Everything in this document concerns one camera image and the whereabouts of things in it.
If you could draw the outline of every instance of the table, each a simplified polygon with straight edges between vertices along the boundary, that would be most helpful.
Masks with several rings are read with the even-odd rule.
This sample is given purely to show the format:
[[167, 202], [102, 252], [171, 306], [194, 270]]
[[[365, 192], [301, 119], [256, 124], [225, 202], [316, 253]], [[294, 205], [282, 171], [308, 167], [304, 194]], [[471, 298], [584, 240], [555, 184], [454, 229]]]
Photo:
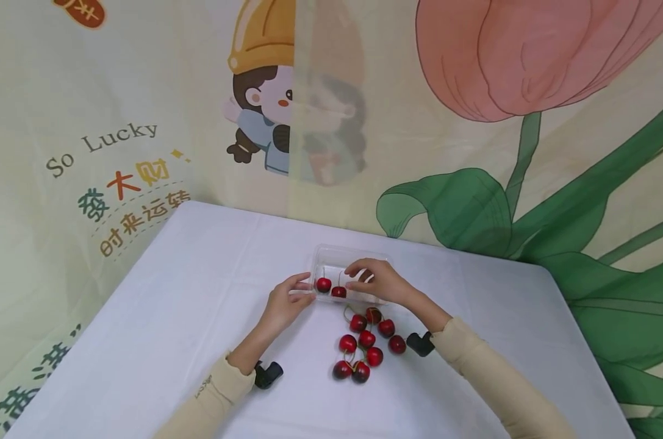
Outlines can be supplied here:
[[[318, 244], [386, 253], [557, 405], [582, 438], [633, 438], [545, 269], [334, 227], [188, 202], [96, 315], [7, 439], [149, 438], [257, 322], [271, 287], [308, 271]], [[506, 438], [434, 352], [334, 382], [342, 306], [317, 302], [266, 352], [285, 374], [231, 413], [222, 438]], [[387, 305], [398, 333], [423, 334]]]

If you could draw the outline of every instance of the flower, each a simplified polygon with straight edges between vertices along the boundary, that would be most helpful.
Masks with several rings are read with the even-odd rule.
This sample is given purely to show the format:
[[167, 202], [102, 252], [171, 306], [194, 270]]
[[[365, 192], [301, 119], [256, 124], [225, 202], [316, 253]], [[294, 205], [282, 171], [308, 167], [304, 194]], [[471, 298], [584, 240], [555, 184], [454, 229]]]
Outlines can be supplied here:
[[663, 0], [419, 0], [434, 95], [465, 119], [570, 105], [607, 87], [663, 32]]

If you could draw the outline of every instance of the printed backdrop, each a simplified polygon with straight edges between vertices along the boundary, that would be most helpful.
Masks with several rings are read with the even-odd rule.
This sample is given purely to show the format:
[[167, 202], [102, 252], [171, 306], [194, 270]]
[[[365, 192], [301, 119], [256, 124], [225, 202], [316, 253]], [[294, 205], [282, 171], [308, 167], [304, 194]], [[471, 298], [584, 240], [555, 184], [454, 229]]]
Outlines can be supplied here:
[[0, 437], [188, 199], [547, 267], [663, 439], [663, 0], [0, 3]]

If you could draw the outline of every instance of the beige sleeve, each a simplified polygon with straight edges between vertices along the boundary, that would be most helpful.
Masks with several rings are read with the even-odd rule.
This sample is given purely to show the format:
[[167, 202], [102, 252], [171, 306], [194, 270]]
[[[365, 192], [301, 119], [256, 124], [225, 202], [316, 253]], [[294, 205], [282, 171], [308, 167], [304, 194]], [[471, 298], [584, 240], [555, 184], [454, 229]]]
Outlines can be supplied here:
[[436, 351], [473, 386], [512, 439], [574, 439], [558, 408], [459, 318], [434, 333]]
[[197, 393], [175, 411], [154, 439], [211, 439], [231, 407], [253, 387], [256, 372], [244, 376], [226, 357], [215, 362]]

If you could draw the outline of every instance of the clear plastic container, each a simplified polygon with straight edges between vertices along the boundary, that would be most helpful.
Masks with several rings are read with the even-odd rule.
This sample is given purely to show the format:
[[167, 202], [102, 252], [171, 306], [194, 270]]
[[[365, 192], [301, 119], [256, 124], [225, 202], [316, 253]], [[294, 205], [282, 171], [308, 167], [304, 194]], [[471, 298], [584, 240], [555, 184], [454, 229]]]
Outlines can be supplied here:
[[317, 294], [317, 299], [329, 302], [358, 303], [374, 306], [386, 304], [387, 302], [378, 299], [376, 296], [360, 291], [347, 290], [346, 297], [341, 298], [331, 296], [331, 291], [322, 293], [317, 290], [317, 279], [321, 277], [326, 277], [331, 281], [331, 288], [337, 286], [344, 287], [346, 282], [353, 280], [353, 278], [344, 273], [346, 267], [361, 258], [374, 258], [392, 263], [390, 256], [383, 253], [341, 248], [340, 246], [326, 244], [318, 245], [317, 250], [314, 252], [314, 262], [312, 265], [312, 291]]

